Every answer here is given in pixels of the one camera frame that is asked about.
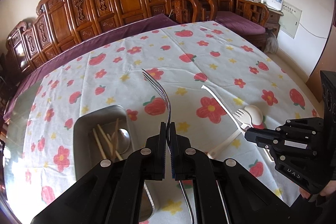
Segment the person's right hand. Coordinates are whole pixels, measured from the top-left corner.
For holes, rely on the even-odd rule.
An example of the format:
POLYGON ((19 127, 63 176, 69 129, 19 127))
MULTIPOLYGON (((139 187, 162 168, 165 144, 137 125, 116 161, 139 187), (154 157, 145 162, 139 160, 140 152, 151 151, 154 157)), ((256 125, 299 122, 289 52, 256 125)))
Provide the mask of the person's right hand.
MULTIPOLYGON (((327 186, 325 186, 324 188, 323 188, 323 190, 321 190, 320 192, 319 192, 319 195, 320 196, 328 196, 328 195, 331 195, 331 194, 333 194, 334 192, 336 191, 336 181, 335 180, 332 180, 332 181, 330 181, 328 184, 327 184, 327 186)), ((308 193, 307 191, 305 191, 304 189, 302 189, 302 188, 299 188, 299 193, 300 193, 300 195, 303 197, 303 198, 305 198, 305 199, 309 199, 309 197, 310 197, 310 193, 308 193)))

